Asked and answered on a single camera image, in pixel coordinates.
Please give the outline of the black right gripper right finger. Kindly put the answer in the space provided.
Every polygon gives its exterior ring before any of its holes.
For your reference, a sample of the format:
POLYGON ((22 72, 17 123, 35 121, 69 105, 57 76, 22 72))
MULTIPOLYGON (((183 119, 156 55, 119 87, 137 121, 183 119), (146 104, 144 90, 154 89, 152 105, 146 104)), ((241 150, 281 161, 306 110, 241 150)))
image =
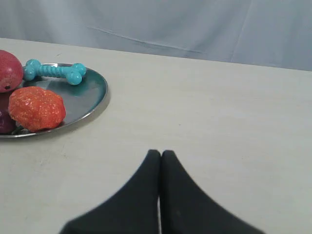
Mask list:
POLYGON ((163 152, 160 174, 162 233, 262 233, 212 200, 189 176, 174 151, 163 152))

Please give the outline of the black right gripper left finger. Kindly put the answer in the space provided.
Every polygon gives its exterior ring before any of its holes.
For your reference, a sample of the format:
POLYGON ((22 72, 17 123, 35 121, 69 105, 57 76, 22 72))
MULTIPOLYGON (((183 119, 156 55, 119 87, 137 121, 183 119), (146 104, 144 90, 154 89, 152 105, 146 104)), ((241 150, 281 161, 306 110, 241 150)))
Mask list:
POLYGON ((62 234, 157 234, 160 153, 149 150, 128 182, 107 201, 67 222, 62 234))

